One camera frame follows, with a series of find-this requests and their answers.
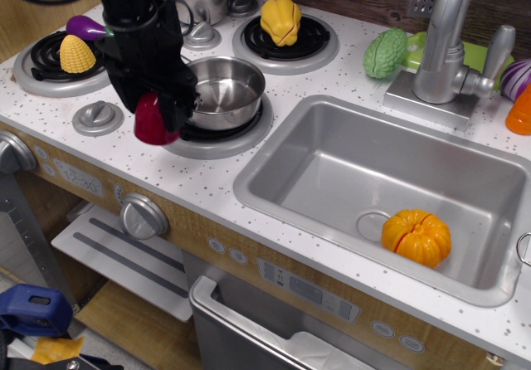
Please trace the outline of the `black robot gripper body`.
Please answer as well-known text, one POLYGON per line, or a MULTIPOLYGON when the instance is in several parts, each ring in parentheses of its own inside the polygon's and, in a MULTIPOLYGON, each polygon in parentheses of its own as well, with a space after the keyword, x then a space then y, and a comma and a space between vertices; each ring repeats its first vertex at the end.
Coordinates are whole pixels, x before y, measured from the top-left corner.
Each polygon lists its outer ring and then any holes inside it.
POLYGON ((141 13, 126 14, 141 2, 104 4, 111 37, 95 41, 108 71, 132 71, 144 77, 153 91, 196 90, 197 77, 181 59, 183 34, 173 1, 147 2, 141 13))

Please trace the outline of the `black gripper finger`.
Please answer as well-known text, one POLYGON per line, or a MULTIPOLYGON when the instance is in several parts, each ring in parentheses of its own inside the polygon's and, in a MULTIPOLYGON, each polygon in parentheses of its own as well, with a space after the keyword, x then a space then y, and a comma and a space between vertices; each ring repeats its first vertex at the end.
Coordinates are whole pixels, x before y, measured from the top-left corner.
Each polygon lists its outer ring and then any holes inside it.
POLYGON ((160 113, 168 132, 179 132, 193 116, 197 108, 198 93, 195 90, 158 93, 160 113))
POLYGON ((108 71, 108 75, 124 107, 132 114, 136 112, 141 97, 153 91, 153 87, 138 73, 132 71, 108 71))

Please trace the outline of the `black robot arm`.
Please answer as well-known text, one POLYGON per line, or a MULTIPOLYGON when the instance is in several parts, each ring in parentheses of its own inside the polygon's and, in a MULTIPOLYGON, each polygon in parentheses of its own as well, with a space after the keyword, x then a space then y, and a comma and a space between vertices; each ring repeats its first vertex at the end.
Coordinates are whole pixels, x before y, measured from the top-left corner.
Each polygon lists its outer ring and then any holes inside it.
POLYGON ((197 77, 181 58, 179 0, 101 0, 111 35, 96 40, 115 91, 130 112, 142 95, 158 94, 167 131, 192 117, 197 77))

